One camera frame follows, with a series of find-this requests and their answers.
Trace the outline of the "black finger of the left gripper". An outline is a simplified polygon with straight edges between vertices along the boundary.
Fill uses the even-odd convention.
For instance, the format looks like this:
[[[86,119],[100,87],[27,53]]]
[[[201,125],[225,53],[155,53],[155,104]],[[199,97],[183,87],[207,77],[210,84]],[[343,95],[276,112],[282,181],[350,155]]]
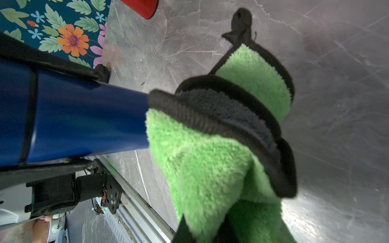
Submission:
[[[79,79],[108,83],[109,70],[102,64],[95,69],[39,51],[1,33],[1,58],[42,68]]]

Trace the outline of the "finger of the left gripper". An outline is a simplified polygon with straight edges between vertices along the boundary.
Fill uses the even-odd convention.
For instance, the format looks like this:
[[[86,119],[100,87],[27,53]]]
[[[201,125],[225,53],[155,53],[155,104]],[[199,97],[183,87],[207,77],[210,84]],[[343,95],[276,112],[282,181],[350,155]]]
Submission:
[[[1,190],[84,170],[93,164],[83,158],[64,158],[1,167]]]

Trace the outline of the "dark blue thermos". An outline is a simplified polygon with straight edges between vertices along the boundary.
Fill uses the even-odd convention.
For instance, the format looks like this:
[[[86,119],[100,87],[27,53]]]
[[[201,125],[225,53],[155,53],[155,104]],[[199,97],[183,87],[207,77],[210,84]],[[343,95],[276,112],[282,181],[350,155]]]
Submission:
[[[1,165],[148,148],[145,93],[1,60]]]

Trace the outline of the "red thermos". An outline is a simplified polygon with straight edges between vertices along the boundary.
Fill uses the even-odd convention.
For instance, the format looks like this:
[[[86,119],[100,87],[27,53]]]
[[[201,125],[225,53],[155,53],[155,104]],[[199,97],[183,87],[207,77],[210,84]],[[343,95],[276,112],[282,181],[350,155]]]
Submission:
[[[146,20],[153,17],[159,4],[158,0],[121,0],[121,2]]]

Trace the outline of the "green microfiber cloth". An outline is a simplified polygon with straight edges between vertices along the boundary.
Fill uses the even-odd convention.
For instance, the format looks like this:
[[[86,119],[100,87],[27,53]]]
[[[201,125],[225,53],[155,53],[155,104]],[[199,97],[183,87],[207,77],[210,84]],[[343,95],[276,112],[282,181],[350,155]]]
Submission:
[[[232,47],[209,74],[149,93],[146,133],[178,217],[175,243],[294,242],[281,201],[297,194],[296,168],[280,123],[295,88],[251,27],[238,9],[223,35]]]

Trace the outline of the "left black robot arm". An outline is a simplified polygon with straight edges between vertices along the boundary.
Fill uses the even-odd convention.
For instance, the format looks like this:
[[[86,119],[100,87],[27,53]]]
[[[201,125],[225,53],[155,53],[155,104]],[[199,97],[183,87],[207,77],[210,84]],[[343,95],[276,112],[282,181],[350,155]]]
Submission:
[[[59,156],[33,162],[44,73],[51,84],[69,78],[98,85],[107,70],[45,54],[1,34],[1,229],[70,211],[107,192],[108,176],[97,161]]]

